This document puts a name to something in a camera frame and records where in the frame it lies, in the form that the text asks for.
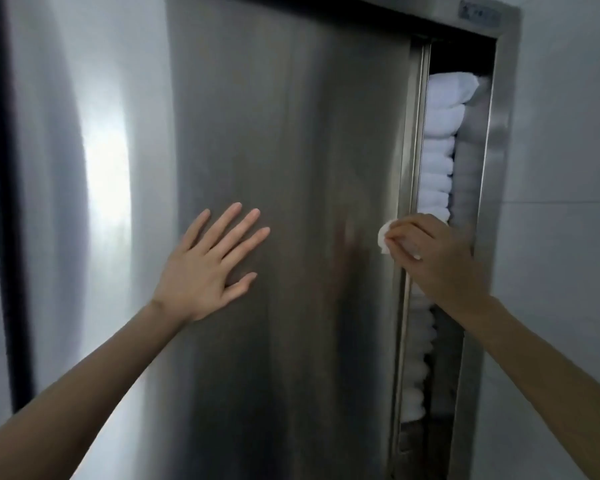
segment fingers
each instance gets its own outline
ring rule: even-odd
[[[237,265],[247,256],[247,254],[256,249],[256,247],[258,247],[258,245],[267,238],[270,231],[271,229],[268,227],[259,229],[246,241],[241,243],[239,246],[236,246],[234,250],[232,250],[224,259],[222,259],[222,265],[224,266],[225,271],[231,271],[235,265]]]
[[[238,242],[240,242],[242,236],[244,236],[251,226],[255,224],[258,217],[260,217],[260,211],[258,209],[250,211],[240,224],[231,229],[231,231],[224,236],[222,241],[218,242],[216,247],[209,252],[216,254],[219,259],[222,259]]]
[[[389,226],[389,229],[391,231],[392,229],[405,224],[413,224],[435,238],[444,237],[449,233],[449,226],[437,217],[433,217],[431,214],[414,214],[412,216],[403,217],[393,222]]]
[[[396,263],[402,266],[407,273],[412,274],[420,262],[415,257],[411,256],[407,251],[402,249],[402,246],[394,240],[385,239],[384,241]]]
[[[240,298],[243,294],[249,291],[249,286],[258,277],[257,273],[249,273],[243,279],[238,281],[236,284],[231,285],[224,289],[222,295],[223,306],[228,305],[234,299]]]
[[[218,242],[218,239],[220,239],[220,236],[222,236],[227,226],[231,224],[231,221],[240,214],[241,209],[242,204],[240,202],[236,202],[226,209],[224,214],[222,214],[220,218],[216,220],[215,224],[209,227],[209,230],[202,236],[196,249],[199,249],[202,254],[208,253],[209,249],[214,247],[216,242]]]
[[[413,224],[394,227],[384,234],[384,237],[387,239],[396,239],[398,241],[405,239],[410,244],[416,246],[422,255],[425,255],[433,244],[432,236]]]
[[[193,244],[195,243],[196,239],[198,238],[198,234],[200,233],[200,229],[204,227],[204,225],[209,220],[210,216],[211,211],[209,209],[204,209],[202,213],[200,213],[200,215],[196,217],[196,220],[194,220],[189,226],[187,231],[184,233],[184,236],[182,236],[180,243],[176,247],[176,250],[178,252],[186,253],[193,247]]]

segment hand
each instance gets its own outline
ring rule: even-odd
[[[394,222],[384,240],[391,256],[406,270],[424,294],[453,318],[472,314],[489,293],[473,261],[467,242],[432,215],[416,214]],[[415,247],[420,259],[399,244]]]
[[[226,277],[267,238],[270,229],[259,229],[246,241],[238,244],[260,217],[260,211],[253,209],[218,242],[241,209],[242,204],[234,203],[197,243],[198,234],[211,212],[204,210],[196,218],[169,256],[153,294],[152,304],[160,306],[167,316],[176,320],[196,321],[247,293],[250,284],[257,277],[256,273],[247,274],[229,287],[226,286]]]

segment rolled towel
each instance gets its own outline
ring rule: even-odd
[[[409,313],[428,312],[433,306],[432,300],[425,296],[412,296],[409,298]]]
[[[449,220],[449,209],[444,207],[424,207],[422,209],[418,209],[418,212],[421,214],[431,214],[433,217],[439,218],[442,222],[446,223]]]
[[[410,384],[421,383],[429,375],[429,368],[422,360],[409,358],[404,361],[402,368],[402,377],[404,382]]]
[[[433,342],[425,342],[425,341],[411,341],[407,337],[407,342],[405,344],[405,354],[408,357],[415,357],[420,355],[426,355],[433,352]]]
[[[448,138],[424,138],[422,140],[423,153],[440,153],[445,156],[454,154],[456,147],[456,138],[450,136]]]
[[[438,332],[433,327],[408,324],[407,346],[433,342],[437,336]]]
[[[437,190],[439,192],[449,193],[453,181],[451,177],[447,175],[440,175],[437,173],[421,172],[420,173],[420,191],[423,190]]]
[[[442,153],[423,153],[420,158],[420,171],[451,175],[454,172],[454,160]]]
[[[409,310],[408,323],[414,323],[420,327],[433,327],[436,322],[433,313],[430,311],[412,311]]]
[[[472,98],[479,81],[469,72],[432,74],[427,83],[427,107],[439,109],[463,104]]]
[[[424,138],[448,138],[457,133],[464,119],[464,105],[447,109],[426,109]]]
[[[412,422],[422,419],[426,414],[424,406],[424,394],[420,389],[410,384],[402,388],[402,403],[400,404],[400,421]]]
[[[421,190],[418,192],[418,207],[447,207],[449,194],[437,190]]]

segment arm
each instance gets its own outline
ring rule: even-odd
[[[255,273],[225,287],[227,274],[269,229],[234,247],[257,220],[254,210],[218,242],[240,209],[232,205],[196,243],[210,216],[200,214],[169,257],[151,302],[0,428],[1,480],[69,479],[113,409],[184,325],[247,292]]]
[[[421,259],[405,252],[402,240]],[[424,293],[478,339],[582,471],[600,480],[600,384],[489,295],[469,246],[435,217],[397,221],[386,242]]]

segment white tiled wall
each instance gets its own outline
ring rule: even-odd
[[[600,381],[600,0],[523,9],[493,291]],[[487,358],[474,480],[581,480],[531,405]]]

